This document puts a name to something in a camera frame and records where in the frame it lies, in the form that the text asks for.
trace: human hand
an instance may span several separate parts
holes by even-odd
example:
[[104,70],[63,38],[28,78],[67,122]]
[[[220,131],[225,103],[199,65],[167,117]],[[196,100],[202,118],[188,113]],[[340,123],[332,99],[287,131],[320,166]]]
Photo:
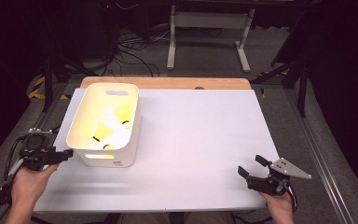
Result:
[[42,171],[20,168],[13,180],[12,206],[6,224],[29,223],[37,200],[45,191],[48,179],[58,166],[59,164],[50,165]]
[[269,213],[276,224],[294,224],[292,199],[285,192],[282,196],[271,196],[258,192],[267,202]]

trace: table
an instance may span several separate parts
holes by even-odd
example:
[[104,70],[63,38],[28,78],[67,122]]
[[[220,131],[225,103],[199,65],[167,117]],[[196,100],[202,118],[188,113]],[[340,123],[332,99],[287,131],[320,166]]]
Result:
[[[128,82],[140,88],[142,124],[135,162],[128,168],[88,167],[74,155],[50,178],[36,212],[265,207],[264,200],[247,189],[237,174],[241,165],[252,175],[267,176],[268,169],[255,161],[255,153],[278,159],[247,80],[86,77],[66,112],[54,143],[57,150],[67,149],[66,134],[84,88],[101,81]],[[206,90],[191,90],[200,87]]]

